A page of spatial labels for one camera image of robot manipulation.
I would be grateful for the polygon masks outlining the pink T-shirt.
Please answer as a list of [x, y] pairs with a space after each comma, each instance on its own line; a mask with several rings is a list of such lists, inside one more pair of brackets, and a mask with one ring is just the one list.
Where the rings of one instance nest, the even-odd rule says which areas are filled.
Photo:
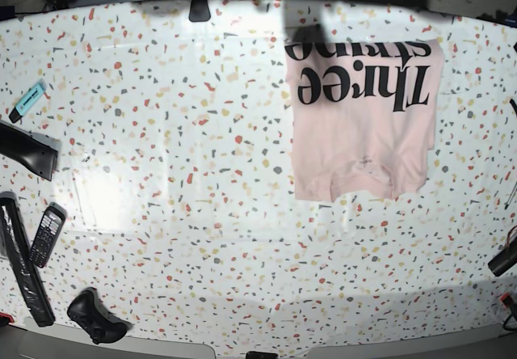
[[417, 192], [435, 144], [439, 42], [291, 42], [284, 50], [296, 198]]

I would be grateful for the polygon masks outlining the terrazzo pattern table cloth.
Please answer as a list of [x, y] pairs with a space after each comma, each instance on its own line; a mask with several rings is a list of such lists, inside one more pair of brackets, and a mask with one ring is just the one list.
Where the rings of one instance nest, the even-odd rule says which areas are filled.
[[[56, 321], [84, 288], [133, 336], [299, 356], [499, 323], [516, 274], [489, 260], [516, 223], [516, 31], [316, 0], [91, 6], [1, 24], [1, 118], [61, 141], [52, 180], [8, 158], [28, 235], [67, 221], [41, 278]], [[418, 193], [298, 201], [284, 43], [437, 39], [435, 148]]]

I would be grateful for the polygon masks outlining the black monitor stand foot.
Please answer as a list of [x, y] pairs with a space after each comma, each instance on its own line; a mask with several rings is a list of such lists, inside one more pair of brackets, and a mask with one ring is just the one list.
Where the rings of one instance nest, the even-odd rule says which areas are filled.
[[192, 23], [208, 22], [211, 19], [208, 0], [191, 0], [188, 19]]

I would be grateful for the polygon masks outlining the small black object bottom edge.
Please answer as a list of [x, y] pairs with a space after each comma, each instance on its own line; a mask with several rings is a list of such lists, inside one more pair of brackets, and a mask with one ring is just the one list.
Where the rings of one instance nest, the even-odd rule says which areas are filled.
[[277, 353], [268, 353], [260, 351], [249, 351], [246, 353], [245, 359], [278, 359]]

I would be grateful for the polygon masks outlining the black remote control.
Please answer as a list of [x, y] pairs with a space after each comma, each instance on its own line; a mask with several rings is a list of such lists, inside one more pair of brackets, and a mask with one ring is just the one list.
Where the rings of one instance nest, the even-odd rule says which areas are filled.
[[58, 204], [53, 202], [45, 209], [29, 251], [29, 260], [37, 268], [48, 263], [65, 220], [66, 211]]

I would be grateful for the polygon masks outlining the black handheld device left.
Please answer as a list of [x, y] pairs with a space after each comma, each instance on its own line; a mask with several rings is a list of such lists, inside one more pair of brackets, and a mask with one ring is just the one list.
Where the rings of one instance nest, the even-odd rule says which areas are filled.
[[42, 133], [28, 132], [1, 121], [1, 156], [51, 181], [57, 169], [61, 141]]

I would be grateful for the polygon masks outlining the black game controller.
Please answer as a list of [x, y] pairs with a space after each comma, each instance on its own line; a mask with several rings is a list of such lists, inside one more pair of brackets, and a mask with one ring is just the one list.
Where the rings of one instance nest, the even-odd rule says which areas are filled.
[[95, 288], [84, 289], [69, 305], [69, 318], [82, 328], [94, 344], [112, 344], [126, 336], [132, 324], [110, 313]]

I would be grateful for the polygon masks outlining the light blue highlighter marker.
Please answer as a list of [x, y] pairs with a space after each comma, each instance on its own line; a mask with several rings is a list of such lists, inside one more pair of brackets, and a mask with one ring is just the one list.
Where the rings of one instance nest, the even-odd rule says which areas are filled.
[[11, 123], [15, 124], [22, 119], [30, 110], [30, 108], [43, 96], [46, 90], [46, 84], [43, 80], [39, 80], [32, 86], [15, 104], [9, 119]]

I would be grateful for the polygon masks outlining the silver pen right edge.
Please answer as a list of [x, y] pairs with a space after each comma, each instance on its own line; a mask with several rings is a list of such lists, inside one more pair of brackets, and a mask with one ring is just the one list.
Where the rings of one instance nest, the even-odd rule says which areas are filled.
[[504, 209], [505, 210], [509, 208], [511, 202], [515, 198], [516, 193], [517, 193], [517, 182], [515, 181], [514, 187], [511, 190], [511, 194], [509, 195], [508, 199], [506, 200], [506, 202], [504, 204]]

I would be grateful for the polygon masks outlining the long black bar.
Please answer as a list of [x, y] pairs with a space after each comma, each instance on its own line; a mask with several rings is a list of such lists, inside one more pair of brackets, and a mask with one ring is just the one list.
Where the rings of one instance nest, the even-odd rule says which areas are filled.
[[27, 236], [13, 192], [1, 193], [1, 236], [7, 259], [32, 318], [38, 327], [52, 326], [56, 318], [36, 266], [30, 261]]

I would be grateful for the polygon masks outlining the black cylindrical tool right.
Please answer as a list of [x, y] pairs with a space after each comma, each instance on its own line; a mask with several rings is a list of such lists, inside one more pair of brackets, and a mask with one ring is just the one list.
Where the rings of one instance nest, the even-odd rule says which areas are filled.
[[489, 270], [500, 277], [517, 263], [517, 242], [510, 243], [501, 250], [489, 263]]

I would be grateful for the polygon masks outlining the small red black clip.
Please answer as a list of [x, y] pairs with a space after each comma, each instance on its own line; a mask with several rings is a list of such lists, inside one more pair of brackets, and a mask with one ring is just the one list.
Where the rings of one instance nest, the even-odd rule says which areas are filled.
[[506, 308], [516, 307], [516, 302], [510, 293], [505, 293], [500, 297], [500, 301]]

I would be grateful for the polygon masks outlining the red object bottom left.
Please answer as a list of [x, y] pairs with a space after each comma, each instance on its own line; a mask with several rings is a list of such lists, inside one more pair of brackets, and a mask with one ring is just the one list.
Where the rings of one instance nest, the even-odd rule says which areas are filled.
[[9, 324], [13, 323], [13, 321], [14, 320], [10, 315], [0, 313], [0, 328], [8, 326]]

